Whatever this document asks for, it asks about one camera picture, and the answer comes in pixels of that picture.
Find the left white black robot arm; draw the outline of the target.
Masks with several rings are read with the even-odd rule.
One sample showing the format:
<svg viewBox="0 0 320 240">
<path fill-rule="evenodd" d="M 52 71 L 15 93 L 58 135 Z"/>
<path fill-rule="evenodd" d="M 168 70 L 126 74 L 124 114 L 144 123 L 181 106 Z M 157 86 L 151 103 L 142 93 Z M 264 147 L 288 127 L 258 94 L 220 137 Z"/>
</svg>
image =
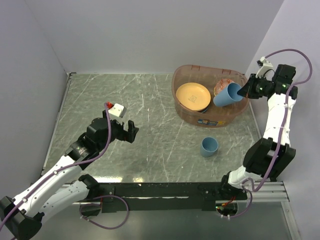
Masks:
<svg viewBox="0 0 320 240">
<path fill-rule="evenodd" d="M 100 158 L 114 140 L 133 143 L 139 128 L 132 120 L 124 124 L 107 118 L 95 118 L 45 175 L 22 193 L 0 201 L 1 226 L 6 226 L 18 240 L 29 240 L 43 223 L 65 207 L 81 201 L 94 201 L 100 193 L 99 183 L 89 174 L 79 177 L 69 188 L 61 187 Z"/>
</svg>

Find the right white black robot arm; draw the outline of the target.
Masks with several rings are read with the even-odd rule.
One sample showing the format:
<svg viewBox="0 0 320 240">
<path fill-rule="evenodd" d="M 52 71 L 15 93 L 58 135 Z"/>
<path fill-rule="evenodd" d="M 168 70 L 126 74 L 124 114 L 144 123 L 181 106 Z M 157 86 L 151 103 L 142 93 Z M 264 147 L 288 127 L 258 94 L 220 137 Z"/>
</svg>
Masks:
<svg viewBox="0 0 320 240">
<path fill-rule="evenodd" d="M 236 197 L 243 187 L 253 190 L 256 181 L 276 179 L 295 157 L 289 137 L 291 113 L 298 96 L 298 88 L 291 86 L 295 74 L 294 66 L 280 64 L 271 80 L 252 73 L 237 92 L 248 99 L 266 97 L 268 117 L 262 138 L 247 151 L 242 166 L 222 177 L 218 192 L 223 199 Z"/>
</svg>

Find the yellow orange plate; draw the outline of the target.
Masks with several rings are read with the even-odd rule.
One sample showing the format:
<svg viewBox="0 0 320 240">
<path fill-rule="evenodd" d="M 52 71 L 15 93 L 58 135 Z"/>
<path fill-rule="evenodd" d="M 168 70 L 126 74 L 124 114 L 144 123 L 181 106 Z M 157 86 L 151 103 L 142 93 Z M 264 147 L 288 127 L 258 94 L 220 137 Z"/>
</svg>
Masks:
<svg viewBox="0 0 320 240">
<path fill-rule="evenodd" d="M 184 107 L 196 112 L 204 110 L 211 102 L 209 90 L 196 82 L 181 85 L 175 96 Z"/>
</svg>

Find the blue plastic cup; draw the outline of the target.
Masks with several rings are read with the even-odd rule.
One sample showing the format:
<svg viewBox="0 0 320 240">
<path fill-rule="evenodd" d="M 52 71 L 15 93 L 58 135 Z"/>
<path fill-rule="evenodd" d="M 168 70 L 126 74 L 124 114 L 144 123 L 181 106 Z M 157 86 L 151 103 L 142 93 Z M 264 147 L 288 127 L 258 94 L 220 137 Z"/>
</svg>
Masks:
<svg viewBox="0 0 320 240">
<path fill-rule="evenodd" d="M 238 94 L 242 87 L 237 83 L 228 84 L 219 94 L 213 98 L 213 103 L 217 107 L 225 107 L 240 102 L 244 97 Z"/>
<path fill-rule="evenodd" d="M 218 150 L 218 141 L 213 137 L 205 137 L 200 144 L 200 155 L 209 158 Z"/>
</svg>

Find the red orange patterned bowl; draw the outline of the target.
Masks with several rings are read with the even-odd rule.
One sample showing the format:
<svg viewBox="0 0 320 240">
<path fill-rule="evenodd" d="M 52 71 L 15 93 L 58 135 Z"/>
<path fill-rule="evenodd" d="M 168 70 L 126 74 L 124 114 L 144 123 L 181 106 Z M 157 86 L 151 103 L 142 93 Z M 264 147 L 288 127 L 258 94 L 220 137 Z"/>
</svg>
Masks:
<svg viewBox="0 0 320 240">
<path fill-rule="evenodd" d="M 223 89 L 225 89 L 229 84 L 233 83 L 234 81 L 229 78 L 221 79 L 217 82 L 213 89 L 213 93 L 215 96 L 217 96 Z"/>
</svg>

